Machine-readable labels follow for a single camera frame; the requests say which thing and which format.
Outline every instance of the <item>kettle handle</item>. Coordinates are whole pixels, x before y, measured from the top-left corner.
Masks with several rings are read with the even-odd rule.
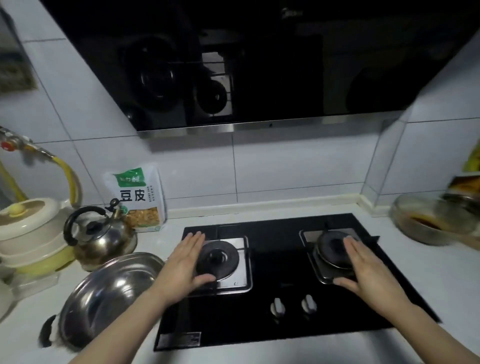
[[[106,216],[107,212],[105,209],[98,207],[98,206],[85,206],[79,208],[77,211],[75,211],[73,214],[68,216],[67,221],[65,221],[65,225],[63,226],[63,238],[67,242],[68,245],[70,246],[75,246],[78,243],[78,240],[75,239],[72,235],[72,227],[73,223],[77,218],[81,215],[84,214],[85,212],[96,212],[100,215]]]

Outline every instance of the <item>white control knob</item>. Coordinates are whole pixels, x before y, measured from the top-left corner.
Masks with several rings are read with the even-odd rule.
[[[275,298],[270,305],[270,311],[275,317],[282,317],[285,314],[285,306],[279,298]]]
[[[301,302],[303,310],[309,315],[317,312],[317,303],[313,300],[312,296],[307,294]]]

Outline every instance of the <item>forearm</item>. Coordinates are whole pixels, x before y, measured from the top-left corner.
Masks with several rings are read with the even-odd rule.
[[[165,305],[145,291],[123,314],[85,347],[70,364],[128,364]]]
[[[405,307],[390,321],[426,364],[480,364],[478,356],[418,306]]]

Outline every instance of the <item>countertop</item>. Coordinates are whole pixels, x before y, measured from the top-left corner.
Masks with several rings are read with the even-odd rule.
[[[358,205],[296,207],[169,219],[159,232],[139,234],[136,251],[166,259],[187,226],[225,224],[340,213],[353,213],[456,339],[480,354],[480,252],[462,244],[426,246],[405,237],[389,218],[372,218]],[[66,348],[39,348],[44,321],[58,313],[75,286],[87,275],[78,262],[65,268],[59,283],[20,301],[0,322],[0,363],[67,363]],[[419,363],[419,357],[395,329],[300,339],[263,341],[154,353],[158,326],[140,347],[134,363]]]

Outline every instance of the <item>burner cap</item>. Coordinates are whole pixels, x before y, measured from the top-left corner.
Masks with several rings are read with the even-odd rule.
[[[215,240],[205,244],[198,255],[196,271],[213,274],[217,280],[232,274],[240,261],[239,252],[230,243]]]
[[[352,269],[343,239],[348,234],[341,231],[324,232],[317,241],[317,253],[327,263],[337,268]]]

